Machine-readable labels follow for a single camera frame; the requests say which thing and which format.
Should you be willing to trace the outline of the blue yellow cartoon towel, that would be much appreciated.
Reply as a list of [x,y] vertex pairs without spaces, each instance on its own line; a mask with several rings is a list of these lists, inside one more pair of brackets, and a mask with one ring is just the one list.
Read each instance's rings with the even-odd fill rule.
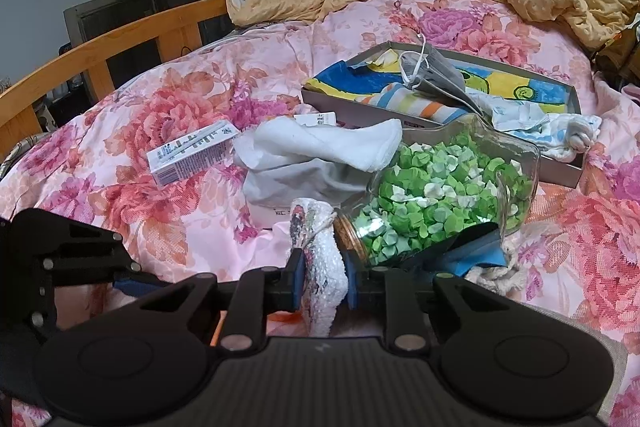
[[[390,83],[404,85],[398,64],[399,54],[398,51],[387,50],[378,57],[367,58],[352,66],[347,65],[348,61],[339,61],[307,80],[304,88],[356,101],[357,96],[381,92]],[[474,72],[466,64],[454,67],[461,72],[466,90],[471,88],[507,100],[533,102],[544,113],[567,113],[563,103],[564,92],[559,86],[534,83],[533,80],[501,72],[480,69]]]

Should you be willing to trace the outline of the striped pastel sock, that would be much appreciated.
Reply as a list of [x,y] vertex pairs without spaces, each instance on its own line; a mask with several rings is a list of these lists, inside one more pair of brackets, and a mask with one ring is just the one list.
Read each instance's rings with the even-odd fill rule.
[[356,101],[402,115],[448,124],[466,115],[463,107],[448,106],[407,89],[400,83],[390,83],[381,92],[359,95]]

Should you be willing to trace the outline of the white purple medicine box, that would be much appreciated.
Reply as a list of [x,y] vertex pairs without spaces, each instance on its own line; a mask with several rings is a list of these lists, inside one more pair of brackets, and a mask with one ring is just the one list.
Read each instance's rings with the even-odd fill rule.
[[189,179],[222,161],[239,134],[230,121],[220,120],[150,150],[151,176],[158,186]]

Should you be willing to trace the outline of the dark cabinet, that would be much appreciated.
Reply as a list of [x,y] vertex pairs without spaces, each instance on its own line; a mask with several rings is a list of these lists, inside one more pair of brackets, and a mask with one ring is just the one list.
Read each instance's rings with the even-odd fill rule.
[[[135,20],[197,1],[200,0],[92,0],[72,6],[63,12],[70,42],[60,47],[58,55]],[[198,23],[204,44],[221,39],[233,28],[228,15]],[[106,64],[115,88],[119,88],[134,76],[160,65],[160,54],[156,44],[147,41],[109,58]]]

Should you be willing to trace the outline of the glass jar green paper stars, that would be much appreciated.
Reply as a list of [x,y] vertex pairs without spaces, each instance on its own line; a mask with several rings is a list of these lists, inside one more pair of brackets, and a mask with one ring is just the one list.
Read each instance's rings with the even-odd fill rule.
[[338,247],[368,265],[404,261],[495,225],[519,228],[538,183],[537,147],[475,115],[432,129],[406,129],[390,165],[338,210]]

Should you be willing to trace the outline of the grey cloth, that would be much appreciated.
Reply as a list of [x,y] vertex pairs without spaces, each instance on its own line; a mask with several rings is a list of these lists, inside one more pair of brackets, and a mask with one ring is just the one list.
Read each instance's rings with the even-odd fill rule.
[[314,158],[262,171],[250,170],[243,183],[243,194],[250,219],[258,229],[271,229],[288,220],[296,198],[312,198],[340,207],[343,202],[366,191],[371,179],[349,165]]

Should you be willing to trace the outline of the brown multicolour blanket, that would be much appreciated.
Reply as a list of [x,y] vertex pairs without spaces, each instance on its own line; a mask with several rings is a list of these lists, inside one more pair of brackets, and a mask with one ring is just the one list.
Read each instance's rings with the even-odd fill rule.
[[592,64],[617,91],[639,86],[639,14],[593,54]]

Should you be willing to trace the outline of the white towel cloth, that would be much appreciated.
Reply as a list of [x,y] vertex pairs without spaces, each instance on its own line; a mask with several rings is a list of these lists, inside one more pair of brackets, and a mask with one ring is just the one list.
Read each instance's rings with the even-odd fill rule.
[[254,171],[318,158],[363,172],[375,172],[390,163],[401,138],[402,128],[398,119],[347,129],[307,127],[291,117],[281,116],[242,132],[233,140],[233,148],[240,163]]

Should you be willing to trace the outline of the pink floral bedsheet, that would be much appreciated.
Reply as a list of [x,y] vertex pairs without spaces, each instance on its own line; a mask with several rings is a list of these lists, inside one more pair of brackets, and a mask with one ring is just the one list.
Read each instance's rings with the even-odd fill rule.
[[559,312],[623,343],[608,417],[639,421],[639,109],[595,74],[562,24],[527,23],[491,0],[368,0],[311,24],[254,27],[131,80],[37,144],[2,180],[1,213],[38,207],[119,233],[144,269],[223,281],[288,254],[288,225],[258,228],[230,159],[188,181],[154,182],[146,155],[226,118],[239,129],[290,115],[304,83],[378,44],[418,43],[500,61],[574,87],[602,119],[575,190],[540,184],[503,269],[471,281]]

